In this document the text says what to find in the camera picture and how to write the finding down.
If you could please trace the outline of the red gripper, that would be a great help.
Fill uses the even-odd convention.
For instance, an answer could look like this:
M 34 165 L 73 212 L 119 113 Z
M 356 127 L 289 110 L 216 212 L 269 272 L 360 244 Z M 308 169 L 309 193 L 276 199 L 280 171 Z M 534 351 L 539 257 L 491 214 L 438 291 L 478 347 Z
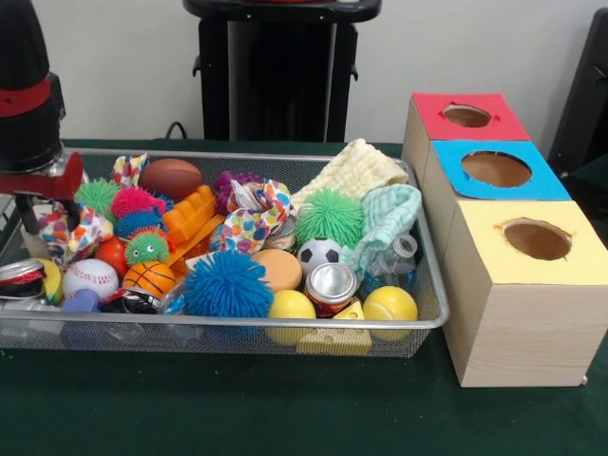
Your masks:
M 73 200 L 84 175 L 84 163 L 78 152 L 63 152 L 51 166 L 31 173 L 1 173 L 1 193 L 14 194 L 17 211 L 25 230 L 37 236 L 40 227 L 33 210 L 33 196 L 64 200 L 67 229 L 80 224 L 80 205 Z

